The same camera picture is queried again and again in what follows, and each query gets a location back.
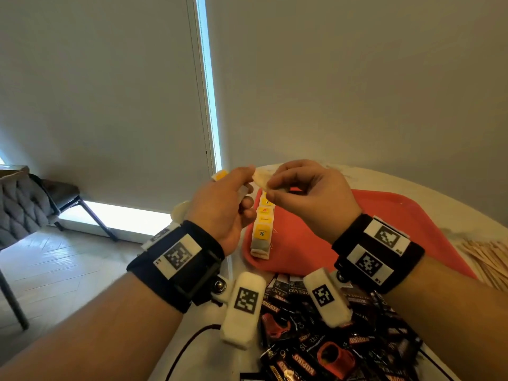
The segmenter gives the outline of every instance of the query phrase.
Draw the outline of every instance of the chair leg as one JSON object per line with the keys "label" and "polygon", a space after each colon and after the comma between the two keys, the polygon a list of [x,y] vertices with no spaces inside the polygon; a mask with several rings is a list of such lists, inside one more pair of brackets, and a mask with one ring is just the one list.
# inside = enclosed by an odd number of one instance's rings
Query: chair leg
{"label": "chair leg", "polygon": [[65,227],[61,225],[60,222],[55,222],[54,225],[56,226],[57,229],[59,229],[60,231],[65,231]]}
{"label": "chair leg", "polygon": [[97,222],[97,224],[101,227],[101,229],[104,230],[106,234],[114,241],[118,242],[118,238],[116,235],[114,235],[111,230],[104,224],[102,221],[95,215],[95,212],[92,211],[92,209],[85,203],[85,201],[81,198],[79,198],[78,203],[81,207],[85,209],[85,211],[92,217],[92,219]]}
{"label": "chair leg", "polygon": [[23,310],[21,309],[21,306],[19,306],[16,296],[12,292],[11,287],[7,283],[7,280],[5,279],[1,271],[0,271],[0,288],[2,289],[3,295],[7,299],[7,302],[9,302],[9,305],[14,314],[16,315],[16,318],[21,324],[23,330],[28,329],[30,326],[29,321],[26,319],[25,313],[23,313]]}

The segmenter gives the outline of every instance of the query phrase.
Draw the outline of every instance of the round table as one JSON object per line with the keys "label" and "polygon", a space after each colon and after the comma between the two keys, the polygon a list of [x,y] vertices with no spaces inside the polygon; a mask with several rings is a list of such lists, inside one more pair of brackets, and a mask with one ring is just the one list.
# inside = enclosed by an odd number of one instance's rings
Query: round table
{"label": "round table", "polygon": [[[392,175],[337,164],[324,164],[327,167],[337,168],[346,177],[353,189],[395,192],[404,195],[417,202],[429,215],[432,221],[441,229],[452,244],[467,239],[508,239],[508,229],[498,222],[473,208],[456,201],[437,191],[400,179]],[[275,172],[279,165],[265,166]],[[258,187],[254,184],[255,196]],[[235,278],[245,270],[254,271],[258,274],[271,277],[268,273],[261,273],[246,264],[242,258],[240,246],[226,259],[222,274],[230,279]],[[468,256],[459,252],[465,261],[476,271]],[[224,318],[225,307],[218,308],[213,304],[205,304],[200,307],[191,307],[182,325],[178,329],[173,341],[170,343],[150,380],[164,380],[171,364],[185,344],[187,339],[199,328],[209,324],[221,323]],[[180,379],[209,379],[238,381],[239,372],[257,371],[257,359],[260,349],[253,347],[248,351],[240,351],[223,344],[217,332],[203,333],[204,337],[197,339],[187,349],[178,363],[172,380]],[[426,352],[433,357],[451,376],[452,372],[428,349]],[[422,360],[420,377],[422,381],[441,381],[446,378],[427,360]]]}

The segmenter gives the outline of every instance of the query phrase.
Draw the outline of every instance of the white marker block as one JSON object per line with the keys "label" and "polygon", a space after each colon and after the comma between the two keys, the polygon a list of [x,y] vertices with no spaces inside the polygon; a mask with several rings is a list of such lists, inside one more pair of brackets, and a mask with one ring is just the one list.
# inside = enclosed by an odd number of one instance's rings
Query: white marker block
{"label": "white marker block", "polygon": [[303,278],[303,284],[318,308],[323,321],[336,328],[351,320],[352,311],[339,289],[335,288],[326,270],[321,267]]}
{"label": "white marker block", "polygon": [[243,350],[252,345],[256,339],[265,288],[263,277],[247,271],[239,275],[220,328],[222,341]]}

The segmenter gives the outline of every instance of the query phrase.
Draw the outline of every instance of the gray upholstered chair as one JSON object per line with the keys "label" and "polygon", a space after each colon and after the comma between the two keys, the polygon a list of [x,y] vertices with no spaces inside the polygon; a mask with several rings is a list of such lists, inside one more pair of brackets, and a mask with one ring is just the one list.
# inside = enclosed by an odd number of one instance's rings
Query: gray upholstered chair
{"label": "gray upholstered chair", "polygon": [[[0,251],[56,217],[46,192],[30,179],[28,170],[0,170]],[[29,322],[1,271],[0,288],[22,328],[28,329]]]}

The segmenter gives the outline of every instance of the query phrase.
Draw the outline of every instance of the wrist strap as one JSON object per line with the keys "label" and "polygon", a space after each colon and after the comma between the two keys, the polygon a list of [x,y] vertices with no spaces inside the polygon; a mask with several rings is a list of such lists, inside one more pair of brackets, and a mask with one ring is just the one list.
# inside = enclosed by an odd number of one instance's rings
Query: wrist strap
{"label": "wrist strap", "polygon": [[365,291],[386,294],[409,275],[425,254],[409,236],[381,219],[361,214],[335,241],[335,268]]}
{"label": "wrist strap", "polygon": [[154,241],[127,266],[127,271],[185,313],[191,301],[201,304],[211,299],[208,285],[218,275],[223,260],[221,245],[186,220]]}

